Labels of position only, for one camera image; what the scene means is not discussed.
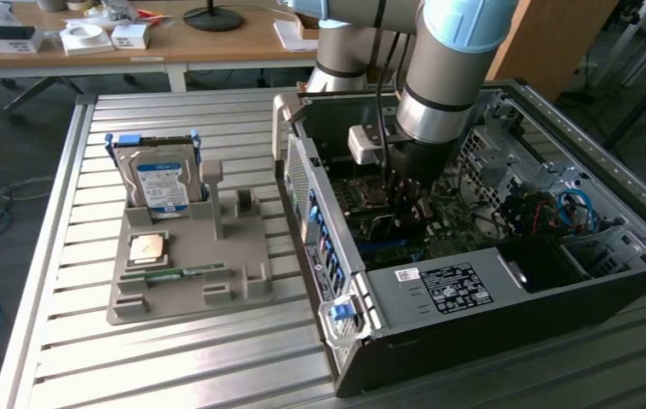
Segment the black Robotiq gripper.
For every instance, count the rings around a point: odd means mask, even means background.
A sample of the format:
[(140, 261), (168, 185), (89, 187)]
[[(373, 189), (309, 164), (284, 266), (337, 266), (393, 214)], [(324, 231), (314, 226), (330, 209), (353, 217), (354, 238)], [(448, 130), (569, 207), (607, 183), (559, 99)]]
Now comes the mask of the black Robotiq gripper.
[(414, 181), (429, 191), (450, 161), (454, 142), (426, 144), (414, 140), (397, 142), (388, 147), (389, 167), (402, 180)]

